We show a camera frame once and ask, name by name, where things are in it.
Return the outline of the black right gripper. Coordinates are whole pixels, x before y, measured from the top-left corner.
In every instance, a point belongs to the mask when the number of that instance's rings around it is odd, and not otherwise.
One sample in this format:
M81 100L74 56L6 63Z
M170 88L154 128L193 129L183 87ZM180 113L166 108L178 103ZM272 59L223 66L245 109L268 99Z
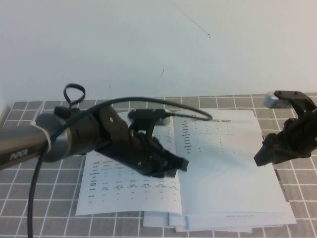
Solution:
M317 111L289 118L279 133L265 136L263 147L254 156L257 166L308 158L317 148Z

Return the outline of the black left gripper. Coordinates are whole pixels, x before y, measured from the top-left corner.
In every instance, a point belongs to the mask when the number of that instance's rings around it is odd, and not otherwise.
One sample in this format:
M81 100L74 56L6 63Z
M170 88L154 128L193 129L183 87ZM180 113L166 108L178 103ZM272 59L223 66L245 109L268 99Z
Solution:
M186 172L189 161L164 149L156 138L142 132L120 132L111 142L96 152L134 169L138 173L155 178L174 178L177 170Z

